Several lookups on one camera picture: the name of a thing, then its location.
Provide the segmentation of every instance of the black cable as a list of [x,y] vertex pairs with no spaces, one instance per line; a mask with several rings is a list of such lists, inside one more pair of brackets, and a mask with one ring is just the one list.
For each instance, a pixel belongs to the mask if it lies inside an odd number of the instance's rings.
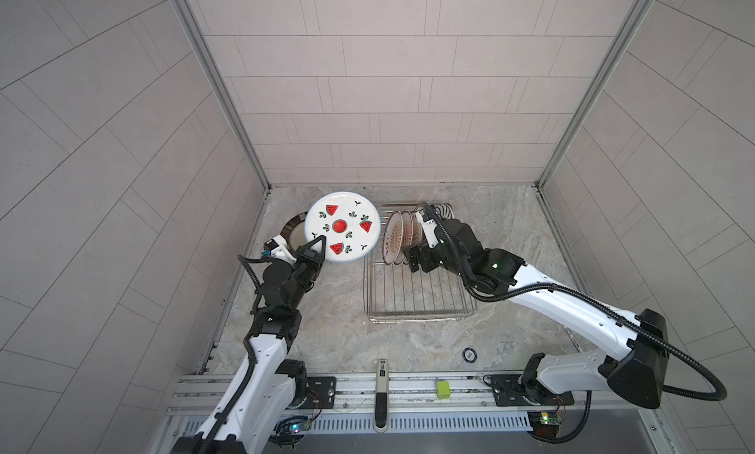
[[565,293],[566,295],[570,295],[574,298],[578,298],[581,301],[588,303],[592,307],[597,308],[598,310],[600,310],[607,316],[611,317],[618,324],[624,325],[628,327],[629,329],[633,330],[634,332],[636,332],[638,335],[645,337],[654,346],[664,351],[667,351],[669,354],[675,356],[677,359],[681,360],[688,366],[692,367],[697,373],[702,375],[708,382],[710,382],[714,389],[714,392],[697,392],[693,390],[688,390],[686,388],[674,387],[672,385],[664,385],[663,386],[664,392],[680,395],[681,397],[694,398],[696,400],[704,400],[704,401],[722,401],[726,399],[726,394],[727,394],[726,387],[705,366],[698,363],[696,360],[692,359],[690,355],[687,355],[685,352],[681,351],[680,349],[677,349],[675,346],[670,345],[669,343],[659,338],[658,336],[654,335],[653,333],[650,333],[648,330],[644,329],[643,327],[636,325],[635,323],[629,321],[627,318],[616,313],[607,305],[604,305],[603,303],[596,300],[595,298],[587,296],[583,294],[582,292],[579,292],[578,290],[570,289],[568,287],[564,287],[557,283],[534,283],[525,287],[520,287],[519,289],[511,290],[509,292],[505,292],[505,293],[497,294],[497,295],[482,296],[478,294],[477,291],[473,289],[469,276],[466,274],[466,272],[462,271],[463,267],[461,265],[461,257],[459,254],[458,247],[456,246],[456,242],[454,242],[454,240],[451,239],[451,235],[446,230],[446,227],[444,227],[443,224],[441,223],[440,217],[438,216],[437,213],[435,213],[435,210],[433,210],[433,208],[429,204],[427,204],[427,202],[423,202],[422,207],[429,214],[430,218],[435,220],[436,226],[440,229],[441,233],[443,234],[443,237],[448,241],[448,248],[451,250],[451,255],[453,256],[454,261],[456,263],[456,268],[459,270],[459,275],[461,277],[461,282],[464,285],[464,289],[466,289],[467,292],[473,298],[476,298],[477,300],[485,301],[485,302],[504,301],[509,298],[513,298],[513,297],[525,294],[527,292],[531,292],[533,290],[548,290],[549,292],[562,292],[562,293]]
[[582,429],[587,424],[587,418],[588,416],[590,416],[590,403],[592,401],[593,401],[593,393],[588,390],[587,398],[585,398],[584,400],[584,411],[582,412],[582,419],[579,420],[579,424],[573,430],[571,430],[571,433],[567,434],[566,436],[542,437],[534,433],[529,433],[529,435],[538,441],[542,441],[544,443],[549,443],[549,444],[563,444],[563,443],[573,440],[574,438],[577,437],[578,434],[582,432]]
[[210,429],[210,432],[207,434],[207,437],[203,440],[202,446],[199,448],[199,454],[207,454],[208,450],[210,449],[210,446],[212,445],[212,441],[215,439],[215,436],[217,435],[217,432],[221,430],[223,423],[226,422],[228,419],[228,415],[231,413],[231,410],[233,410],[233,407],[236,405],[236,402],[239,401],[239,398],[241,397],[241,394],[244,393],[244,390],[246,389],[247,384],[249,384],[249,380],[251,380],[251,374],[254,372],[254,365],[257,364],[257,357],[254,355],[254,349],[251,347],[251,344],[249,342],[249,339],[252,336],[252,328],[249,328],[249,331],[246,333],[246,336],[244,336],[244,349],[246,349],[247,358],[249,359],[249,367],[246,369],[246,373],[244,374],[244,378],[241,380],[241,383],[239,384],[239,387],[236,389],[235,392],[233,392],[233,395],[231,396],[231,399],[226,404],[226,407],[221,411],[220,413],[215,415],[215,424],[212,425],[212,428]]

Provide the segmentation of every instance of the dish rack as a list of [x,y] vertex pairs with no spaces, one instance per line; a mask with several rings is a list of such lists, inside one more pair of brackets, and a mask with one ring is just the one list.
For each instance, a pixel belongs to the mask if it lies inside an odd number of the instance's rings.
[[[453,217],[450,204],[431,204],[441,218]],[[365,257],[365,313],[375,323],[459,320],[477,309],[477,302],[464,290],[458,275],[444,268],[412,273],[408,264],[383,262],[383,234],[393,212],[419,210],[419,204],[377,205],[381,236]]]

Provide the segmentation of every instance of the marble countertop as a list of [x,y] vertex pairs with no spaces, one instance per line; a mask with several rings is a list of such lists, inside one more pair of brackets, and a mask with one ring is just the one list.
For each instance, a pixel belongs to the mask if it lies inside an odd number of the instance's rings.
[[[529,186],[435,187],[277,187],[273,188],[255,241],[280,233],[288,219],[305,212],[321,196],[349,190],[374,204],[448,202],[485,247],[500,247],[522,256],[538,269],[573,286],[561,251]],[[372,372],[375,360],[387,357],[393,371],[523,369],[538,352],[569,354],[574,346],[564,328],[514,303],[479,302],[477,312],[462,320],[425,323],[373,323],[363,307],[363,259],[326,262],[313,290],[302,300],[302,323],[288,358],[305,361],[309,373]],[[244,276],[221,340],[208,368],[234,373],[245,356],[241,339],[249,330],[254,285]],[[461,357],[472,347],[477,361]]]

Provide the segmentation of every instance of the watermelon pattern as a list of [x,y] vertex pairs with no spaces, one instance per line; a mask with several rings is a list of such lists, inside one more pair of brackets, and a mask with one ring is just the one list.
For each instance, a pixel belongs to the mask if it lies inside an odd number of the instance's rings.
[[344,220],[336,220],[333,222],[333,231],[336,233],[343,233],[346,230],[346,222]]

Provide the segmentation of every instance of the plate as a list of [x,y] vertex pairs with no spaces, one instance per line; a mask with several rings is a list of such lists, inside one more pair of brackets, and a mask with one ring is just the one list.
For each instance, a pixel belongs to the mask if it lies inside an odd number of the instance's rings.
[[312,205],[304,220],[307,241],[325,235],[326,260],[331,262],[355,261],[367,255],[380,239],[380,228],[375,205],[353,192],[325,195]]
[[[409,212],[401,212],[401,222],[403,223],[403,226],[404,226],[404,239],[401,242],[402,246],[411,246],[412,237],[414,233],[414,226],[411,225],[412,221],[413,220],[411,219],[411,214]],[[408,264],[409,258],[407,258],[406,254],[404,252],[401,252],[401,255],[403,255],[404,259],[397,258],[395,264],[401,264],[402,262],[404,264]]]
[[411,214],[411,245],[416,246],[422,242],[422,224],[419,213],[413,212]]
[[385,225],[385,235],[383,236],[383,261],[386,265],[393,264],[399,257],[403,240],[404,223],[401,220],[401,212],[393,212]]

